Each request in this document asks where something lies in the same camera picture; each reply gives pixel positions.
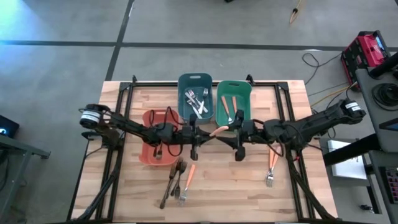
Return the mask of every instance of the gray concrete floor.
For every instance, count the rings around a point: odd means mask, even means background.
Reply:
[[[115,42],[128,0],[0,1],[0,40]],[[136,0],[125,42],[182,42],[266,45],[347,46],[361,30],[381,30],[398,47],[398,7],[393,0],[308,0],[292,26],[296,2],[281,0]],[[0,45],[0,114],[21,125],[17,138],[52,152],[33,158],[16,206],[28,223],[66,219],[83,160],[78,108],[98,101],[114,47]],[[206,72],[215,80],[307,80],[313,68],[298,50],[122,48],[112,80],[176,80]],[[339,52],[312,52],[320,62]],[[320,68],[307,93],[347,82],[339,60]],[[310,97],[314,103],[341,86]],[[350,97],[366,108],[359,93]],[[328,100],[315,109],[325,108]],[[369,117],[336,128],[338,138],[374,132]],[[364,187],[332,185],[340,218],[389,223],[386,213],[358,208],[369,203]]]

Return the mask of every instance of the red device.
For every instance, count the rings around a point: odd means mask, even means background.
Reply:
[[[341,53],[341,62],[349,84],[356,82],[355,71],[359,68],[377,67],[383,63],[390,53],[380,31],[361,31],[352,43]],[[351,88],[359,91],[359,85]]]

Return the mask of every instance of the wooden table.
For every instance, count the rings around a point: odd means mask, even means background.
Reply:
[[[301,80],[289,83],[290,95],[296,119],[311,115],[310,104]],[[99,103],[116,106],[120,82],[104,82]],[[288,118],[282,94],[285,117]],[[270,87],[254,87],[251,93],[252,118],[268,120],[279,118],[275,92]],[[135,87],[130,110],[130,119],[142,123],[142,115],[151,109],[166,109],[171,106],[177,111],[177,88]],[[201,126],[211,131],[215,122]],[[99,148],[100,141],[88,146],[88,153]],[[142,141],[128,134],[124,147],[123,164],[119,179],[118,196],[114,209],[114,222],[276,222],[296,221],[289,170],[286,158],[279,158],[274,169],[274,186],[266,187],[264,178],[268,171],[268,148],[264,145],[245,144],[246,157],[242,162],[234,160],[234,151],[222,142],[212,140],[198,148],[198,161],[189,156],[190,146],[185,146],[182,156],[188,166],[197,165],[187,202],[178,207],[170,197],[165,209],[159,208],[167,182],[170,167],[151,167],[141,164]],[[336,207],[322,159],[322,153],[315,148],[303,152],[310,188],[321,204],[333,216]],[[94,199],[101,185],[106,149],[98,151],[85,161],[72,218],[78,217]],[[188,172],[182,176],[185,186]],[[109,194],[105,200],[103,215],[108,211]],[[308,217],[303,192],[300,198],[305,217]]]

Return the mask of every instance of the green plastic bin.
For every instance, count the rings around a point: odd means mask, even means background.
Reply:
[[[180,76],[178,79],[178,114],[184,121],[189,121],[191,114],[195,114],[192,107],[187,103],[187,96],[185,92],[192,90],[195,96],[202,101],[203,90],[208,89],[208,95],[205,98],[205,108],[207,113],[201,114],[202,119],[197,119],[197,124],[209,123],[214,115],[213,109],[213,92],[212,92],[213,79],[206,73],[187,73]]]
[[[228,125],[228,115],[224,109],[222,96],[225,96],[228,105],[229,115],[232,120],[235,119],[235,111],[232,103],[232,96],[236,97],[237,110],[243,110],[244,119],[251,119],[250,105],[251,85],[243,81],[226,80],[217,86],[217,105],[216,105],[216,122],[218,126]]]

